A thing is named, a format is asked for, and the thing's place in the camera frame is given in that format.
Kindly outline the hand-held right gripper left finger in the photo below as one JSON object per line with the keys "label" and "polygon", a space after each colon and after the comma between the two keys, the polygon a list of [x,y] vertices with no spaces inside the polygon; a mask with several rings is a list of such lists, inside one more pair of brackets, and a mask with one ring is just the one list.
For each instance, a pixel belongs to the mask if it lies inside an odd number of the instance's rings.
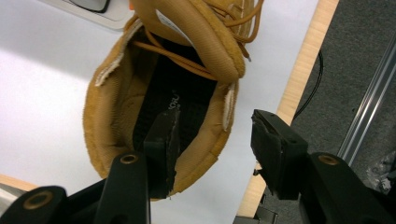
{"label": "hand-held right gripper left finger", "polygon": [[151,199],[165,199],[173,190],[180,151],[179,111],[160,113],[143,142],[148,158],[148,192]]}

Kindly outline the crumpled grey plastic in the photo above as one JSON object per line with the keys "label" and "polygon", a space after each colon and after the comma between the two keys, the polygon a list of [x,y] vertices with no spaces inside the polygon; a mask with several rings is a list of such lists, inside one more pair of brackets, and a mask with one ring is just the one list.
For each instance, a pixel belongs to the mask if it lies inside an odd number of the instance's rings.
{"label": "crumpled grey plastic", "polygon": [[366,170],[370,187],[388,194],[396,182],[396,151],[392,151]]}

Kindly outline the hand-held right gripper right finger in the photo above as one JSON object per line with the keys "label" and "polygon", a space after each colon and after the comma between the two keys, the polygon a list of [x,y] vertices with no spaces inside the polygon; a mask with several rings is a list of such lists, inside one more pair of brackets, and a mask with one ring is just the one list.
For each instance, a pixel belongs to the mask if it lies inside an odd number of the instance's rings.
{"label": "hand-held right gripper right finger", "polygon": [[278,115],[255,109],[250,146],[259,174],[279,200],[297,200],[307,142]]}

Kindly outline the white shoe rack orange legs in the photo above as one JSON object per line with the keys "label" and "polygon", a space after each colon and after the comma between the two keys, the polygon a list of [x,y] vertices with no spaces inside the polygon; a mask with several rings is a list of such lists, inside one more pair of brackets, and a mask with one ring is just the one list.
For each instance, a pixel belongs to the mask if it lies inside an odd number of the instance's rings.
{"label": "white shoe rack orange legs", "polygon": [[129,9],[128,0],[109,0],[106,12],[92,12],[78,7],[70,0],[40,0],[52,7],[57,7],[67,13],[91,21],[114,31],[121,31],[124,24],[132,18],[134,12]]}

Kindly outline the tan suede lace-up boot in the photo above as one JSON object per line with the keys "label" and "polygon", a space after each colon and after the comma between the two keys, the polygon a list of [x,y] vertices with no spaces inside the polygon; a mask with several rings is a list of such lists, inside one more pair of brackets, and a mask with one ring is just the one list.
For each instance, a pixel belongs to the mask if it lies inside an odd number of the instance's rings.
{"label": "tan suede lace-up boot", "polygon": [[172,196],[202,177],[226,145],[245,45],[257,36],[264,0],[129,1],[134,15],[88,88],[85,143],[92,166],[107,177],[116,156],[144,153],[160,113],[177,109]]}

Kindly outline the grey table bracket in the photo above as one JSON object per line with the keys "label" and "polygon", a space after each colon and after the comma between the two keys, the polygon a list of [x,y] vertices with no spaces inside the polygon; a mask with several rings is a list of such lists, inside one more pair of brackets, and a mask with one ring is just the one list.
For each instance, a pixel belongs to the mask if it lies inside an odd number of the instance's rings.
{"label": "grey table bracket", "polygon": [[277,213],[259,206],[254,217],[236,216],[233,220],[233,224],[276,224],[277,218]]}

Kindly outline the aluminium floor rail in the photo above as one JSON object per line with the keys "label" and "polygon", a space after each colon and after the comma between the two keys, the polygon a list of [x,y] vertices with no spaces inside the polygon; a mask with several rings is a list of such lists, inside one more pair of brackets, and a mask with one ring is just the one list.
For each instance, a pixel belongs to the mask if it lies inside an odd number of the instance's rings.
{"label": "aluminium floor rail", "polygon": [[396,34],[393,35],[375,70],[373,78],[364,93],[337,156],[351,166],[360,151],[361,143],[367,134],[378,108],[396,77]]}

